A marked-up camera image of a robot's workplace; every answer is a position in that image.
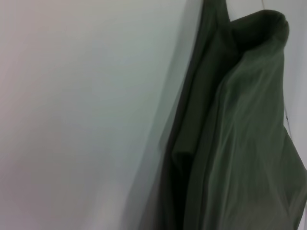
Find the olive green fabric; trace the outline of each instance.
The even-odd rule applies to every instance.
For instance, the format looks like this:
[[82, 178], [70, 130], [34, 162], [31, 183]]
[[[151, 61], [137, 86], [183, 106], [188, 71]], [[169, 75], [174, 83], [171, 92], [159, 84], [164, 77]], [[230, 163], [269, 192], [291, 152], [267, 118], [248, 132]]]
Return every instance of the olive green fabric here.
[[285, 17], [206, 0], [162, 173], [165, 230], [296, 230], [306, 170], [283, 126]]

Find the hanging clothing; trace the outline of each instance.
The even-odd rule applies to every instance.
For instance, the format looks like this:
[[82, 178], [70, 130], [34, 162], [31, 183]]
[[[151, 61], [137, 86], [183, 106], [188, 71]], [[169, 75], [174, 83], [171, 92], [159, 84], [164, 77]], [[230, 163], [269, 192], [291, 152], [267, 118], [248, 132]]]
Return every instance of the hanging clothing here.
[[295, 230], [306, 170], [283, 126], [289, 26], [264, 10], [230, 22], [205, 0], [167, 146], [164, 230]]

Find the dark green garment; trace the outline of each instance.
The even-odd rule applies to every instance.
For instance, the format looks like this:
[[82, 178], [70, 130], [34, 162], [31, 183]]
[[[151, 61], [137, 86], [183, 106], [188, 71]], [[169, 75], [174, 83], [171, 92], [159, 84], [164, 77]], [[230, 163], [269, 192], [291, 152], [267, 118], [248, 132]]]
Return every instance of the dark green garment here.
[[162, 173], [165, 230], [296, 230], [306, 170], [283, 126], [285, 17], [205, 0]]

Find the white wall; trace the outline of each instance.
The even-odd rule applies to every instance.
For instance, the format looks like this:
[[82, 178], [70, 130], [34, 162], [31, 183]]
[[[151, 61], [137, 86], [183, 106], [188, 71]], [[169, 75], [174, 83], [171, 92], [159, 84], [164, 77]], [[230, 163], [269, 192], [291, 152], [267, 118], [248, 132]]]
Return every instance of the white wall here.
[[125, 229], [184, 4], [0, 1], [0, 229]]

